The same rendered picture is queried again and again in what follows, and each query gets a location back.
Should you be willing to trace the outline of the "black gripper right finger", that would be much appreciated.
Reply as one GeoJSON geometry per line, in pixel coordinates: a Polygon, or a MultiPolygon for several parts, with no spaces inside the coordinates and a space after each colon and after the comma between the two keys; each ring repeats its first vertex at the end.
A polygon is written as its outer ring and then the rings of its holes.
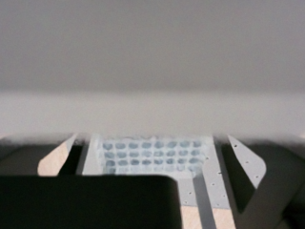
{"type": "Polygon", "coordinates": [[[285,215],[305,214],[305,137],[287,132],[213,132],[213,144],[234,229],[273,229],[285,215]],[[266,171],[257,188],[227,133],[263,160],[266,171]]]}

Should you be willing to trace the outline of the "grey flat base plate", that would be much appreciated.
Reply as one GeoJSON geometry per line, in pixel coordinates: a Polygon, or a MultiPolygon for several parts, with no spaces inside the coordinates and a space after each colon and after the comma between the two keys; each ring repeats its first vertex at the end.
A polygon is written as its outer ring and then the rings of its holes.
{"type": "MultiPolygon", "coordinates": [[[[249,177],[251,178],[256,188],[266,171],[263,160],[257,155],[255,155],[253,152],[251,152],[244,145],[242,145],[234,137],[232,137],[228,133],[227,135],[233,145],[234,152],[239,162],[243,166],[244,170],[248,173],[249,177]]],[[[68,154],[75,137],[76,135],[73,135],[70,139],[66,141],[68,154]]],[[[98,175],[98,174],[100,173],[91,139],[90,148],[88,151],[83,175],[98,175]]],[[[213,139],[206,160],[203,175],[205,178],[212,208],[230,210],[222,176],[220,173],[220,168],[219,168],[215,148],[214,148],[213,139]]],[[[196,207],[192,179],[176,178],[176,181],[178,182],[181,206],[196,207]]]]}

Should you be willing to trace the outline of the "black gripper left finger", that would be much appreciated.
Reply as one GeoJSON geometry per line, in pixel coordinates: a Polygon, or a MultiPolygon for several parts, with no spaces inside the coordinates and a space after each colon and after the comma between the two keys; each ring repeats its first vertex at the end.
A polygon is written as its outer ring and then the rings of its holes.
{"type": "Polygon", "coordinates": [[[0,138],[0,176],[39,175],[40,162],[76,135],[57,175],[83,175],[90,132],[18,132],[0,138]]]}

